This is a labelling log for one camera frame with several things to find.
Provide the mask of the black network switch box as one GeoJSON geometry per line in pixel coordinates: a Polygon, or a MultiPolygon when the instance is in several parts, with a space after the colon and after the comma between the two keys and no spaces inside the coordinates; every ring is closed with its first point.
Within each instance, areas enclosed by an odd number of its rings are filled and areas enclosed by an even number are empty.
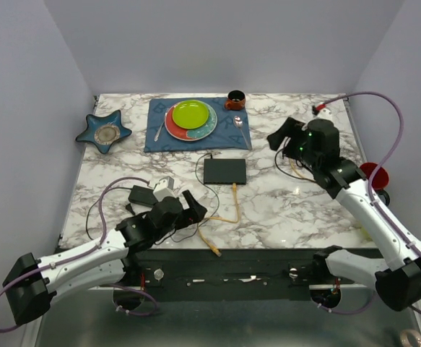
{"type": "Polygon", "coordinates": [[[245,185],[246,182],[245,159],[209,158],[204,160],[205,184],[245,185]]]}

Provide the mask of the black power adapter brick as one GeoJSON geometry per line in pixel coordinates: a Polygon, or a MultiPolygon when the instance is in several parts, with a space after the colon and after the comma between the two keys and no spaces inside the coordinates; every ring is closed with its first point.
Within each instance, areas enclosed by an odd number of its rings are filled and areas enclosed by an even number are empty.
{"type": "Polygon", "coordinates": [[[157,203],[157,198],[153,194],[153,189],[133,185],[128,200],[131,204],[152,207],[157,203]]]}

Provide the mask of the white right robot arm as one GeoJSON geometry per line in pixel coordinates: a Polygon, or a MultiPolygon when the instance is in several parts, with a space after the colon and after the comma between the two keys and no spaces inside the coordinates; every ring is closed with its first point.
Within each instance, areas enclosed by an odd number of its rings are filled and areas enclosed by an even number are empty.
{"type": "Polygon", "coordinates": [[[400,312],[421,299],[421,241],[381,201],[366,175],[341,156],[339,130],[332,121],[307,124],[292,117],[267,137],[271,150],[300,162],[314,181],[356,218],[382,257],[370,259],[338,246],[316,253],[311,274],[319,283],[346,278],[374,290],[390,309],[400,312]]]}

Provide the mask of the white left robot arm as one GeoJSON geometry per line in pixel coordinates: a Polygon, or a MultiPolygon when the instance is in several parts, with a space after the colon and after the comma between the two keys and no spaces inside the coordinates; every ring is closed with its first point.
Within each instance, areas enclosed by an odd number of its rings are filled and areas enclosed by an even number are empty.
{"type": "Polygon", "coordinates": [[[114,229],[58,254],[19,257],[3,282],[16,325],[43,316],[51,303],[71,291],[121,283],[134,284],[139,268],[131,257],[150,249],[168,233],[203,221],[207,209],[186,190],[188,204],[165,197],[151,210],[122,220],[114,229]]]}

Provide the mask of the silver spoon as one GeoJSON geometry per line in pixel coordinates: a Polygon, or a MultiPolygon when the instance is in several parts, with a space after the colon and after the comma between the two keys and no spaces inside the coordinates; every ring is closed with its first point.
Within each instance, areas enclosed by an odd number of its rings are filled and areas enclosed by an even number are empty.
{"type": "Polygon", "coordinates": [[[240,133],[242,135],[242,138],[243,138],[243,140],[244,140],[244,142],[246,144],[247,149],[248,150],[251,150],[251,145],[250,145],[250,143],[248,141],[248,138],[246,137],[246,135],[245,135],[245,133],[243,131],[243,120],[242,120],[242,118],[239,117],[239,116],[234,116],[233,117],[233,123],[234,123],[235,127],[237,129],[239,129],[239,131],[240,131],[240,133]]]}

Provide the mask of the blue cloth placemat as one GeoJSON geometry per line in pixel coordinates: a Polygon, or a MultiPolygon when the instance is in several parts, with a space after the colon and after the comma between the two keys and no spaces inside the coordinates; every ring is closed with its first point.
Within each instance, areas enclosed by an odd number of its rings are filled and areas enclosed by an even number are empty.
{"type": "Polygon", "coordinates": [[[199,98],[210,112],[206,125],[202,130],[179,130],[170,123],[171,114],[175,105],[184,100],[154,98],[149,102],[144,146],[146,153],[250,148],[246,110],[227,110],[223,97],[199,98]]]}

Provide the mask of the brown small cup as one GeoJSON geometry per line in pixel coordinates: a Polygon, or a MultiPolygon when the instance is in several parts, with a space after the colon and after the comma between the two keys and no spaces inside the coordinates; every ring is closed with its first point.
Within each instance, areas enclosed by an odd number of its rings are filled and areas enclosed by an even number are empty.
{"type": "Polygon", "coordinates": [[[232,90],[227,94],[224,107],[230,111],[241,111],[246,105],[246,95],[241,90],[232,90]]]}

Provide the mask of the red and teal plate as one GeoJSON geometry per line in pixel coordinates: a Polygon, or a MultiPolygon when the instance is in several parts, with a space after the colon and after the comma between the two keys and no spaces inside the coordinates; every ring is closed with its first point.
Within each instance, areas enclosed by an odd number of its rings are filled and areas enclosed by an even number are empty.
{"type": "Polygon", "coordinates": [[[213,107],[207,103],[205,103],[205,105],[209,111],[209,118],[202,127],[197,129],[184,129],[179,127],[175,124],[172,117],[173,111],[177,105],[177,103],[173,105],[165,115],[165,128],[172,137],[178,140],[194,142],[208,137],[216,129],[218,123],[217,113],[213,107]]]}

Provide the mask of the green plate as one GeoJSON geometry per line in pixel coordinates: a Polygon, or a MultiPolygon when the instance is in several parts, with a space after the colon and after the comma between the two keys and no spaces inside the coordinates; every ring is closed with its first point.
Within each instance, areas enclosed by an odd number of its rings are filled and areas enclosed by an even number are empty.
{"type": "Polygon", "coordinates": [[[199,100],[185,100],[177,103],[173,112],[174,123],[183,129],[202,127],[209,118],[209,110],[199,100]]]}

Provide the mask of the red skull pattern mug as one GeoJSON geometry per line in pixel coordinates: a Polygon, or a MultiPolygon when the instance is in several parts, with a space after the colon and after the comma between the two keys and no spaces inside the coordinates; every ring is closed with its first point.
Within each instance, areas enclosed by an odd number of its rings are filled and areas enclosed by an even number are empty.
{"type": "MultiPolygon", "coordinates": [[[[366,162],[360,165],[360,169],[369,179],[377,166],[378,166],[377,163],[366,162]]],[[[384,168],[378,169],[372,181],[372,188],[376,191],[377,195],[381,198],[381,200],[385,203],[386,206],[389,206],[391,203],[390,195],[385,190],[388,184],[389,184],[388,172],[384,168]]]]}

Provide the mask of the blue star shaped dish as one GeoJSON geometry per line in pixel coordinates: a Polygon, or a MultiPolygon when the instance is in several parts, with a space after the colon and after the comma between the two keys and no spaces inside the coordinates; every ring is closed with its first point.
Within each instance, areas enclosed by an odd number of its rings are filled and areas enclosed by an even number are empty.
{"type": "Polygon", "coordinates": [[[88,114],[85,121],[85,130],[76,136],[75,141],[91,143],[101,154],[107,154],[113,144],[132,134],[132,131],[122,124],[120,110],[107,116],[88,114]]]}

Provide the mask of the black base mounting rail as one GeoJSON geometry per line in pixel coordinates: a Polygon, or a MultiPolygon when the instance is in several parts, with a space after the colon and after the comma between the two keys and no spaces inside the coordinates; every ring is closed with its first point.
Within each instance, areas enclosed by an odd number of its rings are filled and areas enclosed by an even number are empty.
{"type": "Polygon", "coordinates": [[[167,301],[309,300],[311,290],[330,289],[331,276],[313,276],[315,249],[225,249],[218,257],[205,249],[151,249],[128,264],[113,262],[78,275],[58,289],[58,297],[96,286],[138,286],[167,301]]]}

